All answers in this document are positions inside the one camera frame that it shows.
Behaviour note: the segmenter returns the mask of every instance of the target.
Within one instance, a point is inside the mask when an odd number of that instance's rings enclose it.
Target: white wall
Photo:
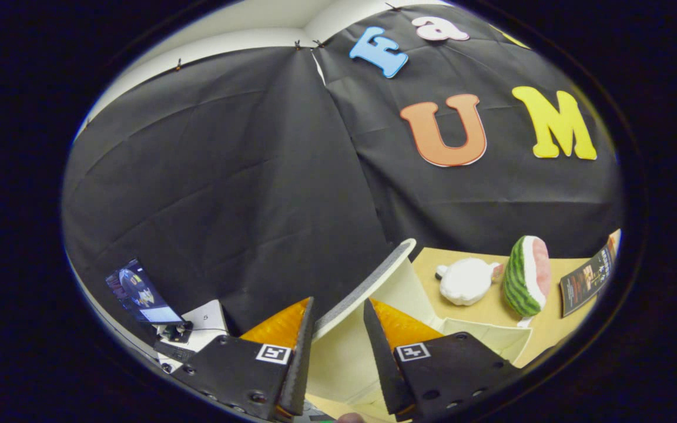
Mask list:
[[[441,0],[246,0],[194,22],[154,46],[122,72],[87,113],[75,137],[108,104],[162,72],[215,54],[261,46],[326,40],[373,14],[396,6],[448,5]]]

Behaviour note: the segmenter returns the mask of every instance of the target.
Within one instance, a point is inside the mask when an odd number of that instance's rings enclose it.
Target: screw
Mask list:
[[[250,401],[258,402],[258,404],[263,404],[267,401],[266,396],[262,392],[252,392],[250,394]]]

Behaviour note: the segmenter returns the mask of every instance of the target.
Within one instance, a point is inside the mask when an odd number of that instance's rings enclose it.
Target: stuffed toy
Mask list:
[[[440,293],[457,306],[470,306],[484,297],[490,289],[494,270],[499,263],[487,264],[478,258],[465,258],[435,272],[440,279]]]
[[[550,281],[550,259],[545,242],[536,236],[519,238],[505,265],[505,302],[523,318],[531,318],[545,308]]]

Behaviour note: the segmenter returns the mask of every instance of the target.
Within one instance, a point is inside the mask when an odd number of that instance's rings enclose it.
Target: blue letter e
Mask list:
[[[390,38],[377,37],[383,32],[384,29],[378,26],[369,26],[349,52],[349,57],[352,59],[361,57],[383,69],[384,77],[393,78],[393,75],[406,64],[409,56],[403,53],[390,53],[388,50],[397,50],[398,44]],[[375,44],[371,45],[370,41],[373,38]]]

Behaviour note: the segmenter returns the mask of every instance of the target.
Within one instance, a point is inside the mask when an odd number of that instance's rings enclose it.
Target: foam letter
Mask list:
[[[559,112],[545,96],[531,86],[517,86],[511,93],[524,102],[529,116],[532,117],[537,136],[537,144],[532,148],[535,156],[548,158],[559,155],[558,147],[553,144],[553,137],[550,135],[552,132],[565,155],[571,156],[575,136],[576,156],[586,160],[597,158],[584,118],[581,117],[578,104],[571,94],[558,91]]]
[[[377,36],[383,32],[384,29],[380,27],[369,26],[349,52],[349,57],[352,59],[361,57],[383,69],[384,77],[393,78],[393,75],[406,64],[409,56],[403,53],[390,53],[388,50],[397,50],[398,44],[390,38]]]
[[[459,28],[454,26],[453,23],[440,17],[418,17],[414,21],[411,21],[411,24],[419,26],[417,28],[417,35],[425,40],[440,41],[452,38],[454,40],[465,41],[470,39],[469,34],[459,31]]]
[[[445,104],[459,112],[459,118],[467,133],[467,142],[461,147],[448,147],[440,136],[435,120],[438,105],[433,102],[417,103],[401,110],[401,117],[408,121],[414,143],[424,160],[441,167],[465,166],[475,163],[484,155],[487,139],[477,113],[479,98],[472,94],[449,97]]]

